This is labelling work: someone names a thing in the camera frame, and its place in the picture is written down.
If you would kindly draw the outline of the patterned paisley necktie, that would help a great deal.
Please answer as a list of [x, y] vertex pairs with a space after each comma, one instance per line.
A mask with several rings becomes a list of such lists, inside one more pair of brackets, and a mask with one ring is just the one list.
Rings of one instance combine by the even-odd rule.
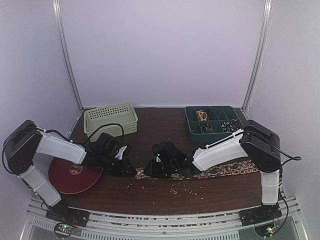
[[199, 174], [191, 177], [186, 177], [180, 173], [167, 174], [165, 176], [151, 176], [147, 175], [147, 171], [142, 167], [137, 168], [136, 180], [170, 180], [170, 181], [182, 181], [182, 180], [199, 180], [210, 179], [217, 177], [246, 175], [259, 172], [257, 166], [251, 160], [236, 161], [230, 163], [224, 163], [213, 166]]

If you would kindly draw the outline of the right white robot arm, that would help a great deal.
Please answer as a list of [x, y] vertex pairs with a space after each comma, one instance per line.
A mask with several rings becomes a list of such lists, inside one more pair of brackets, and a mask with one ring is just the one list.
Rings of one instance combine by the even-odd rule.
[[248, 157], [261, 176], [261, 203], [256, 210], [259, 220], [268, 220], [275, 212], [281, 183], [282, 163], [279, 136], [254, 120], [214, 143], [183, 153], [172, 142], [152, 146], [154, 158], [144, 169], [147, 176], [169, 178], [180, 174], [190, 178], [211, 167]]

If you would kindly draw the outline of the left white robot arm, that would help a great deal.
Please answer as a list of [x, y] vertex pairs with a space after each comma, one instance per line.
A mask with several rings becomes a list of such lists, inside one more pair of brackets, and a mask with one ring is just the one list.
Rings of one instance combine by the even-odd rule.
[[34, 192], [61, 222], [72, 218], [72, 211], [62, 201], [60, 192], [49, 182], [36, 162], [40, 157], [52, 161], [61, 159], [80, 167], [102, 168], [121, 177], [137, 174], [126, 157], [130, 148], [106, 132], [94, 130], [84, 142], [65, 137], [55, 129], [43, 129], [32, 120], [24, 121], [2, 144], [1, 160], [4, 169], [17, 176]]

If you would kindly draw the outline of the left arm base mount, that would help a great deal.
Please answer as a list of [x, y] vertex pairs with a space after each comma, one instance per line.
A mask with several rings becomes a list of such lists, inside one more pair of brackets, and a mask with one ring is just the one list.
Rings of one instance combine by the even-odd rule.
[[86, 210], [69, 207], [65, 199], [60, 200], [54, 206], [44, 202], [46, 206], [46, 218], [57, 221], [53, 232], [58, 239], [69, 238], [77, 227], [86, 227], [90, 213]]

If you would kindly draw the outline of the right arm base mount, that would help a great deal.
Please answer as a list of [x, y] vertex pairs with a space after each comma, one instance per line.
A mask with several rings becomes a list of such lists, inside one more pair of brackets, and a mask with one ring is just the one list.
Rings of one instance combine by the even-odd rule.
[[269, 238], [280, 227], [282, 212], [278, 203], [275, 205], [263, 205], [239, 212], [242, 226], [254, 225], [254, 231], [259, 237]]

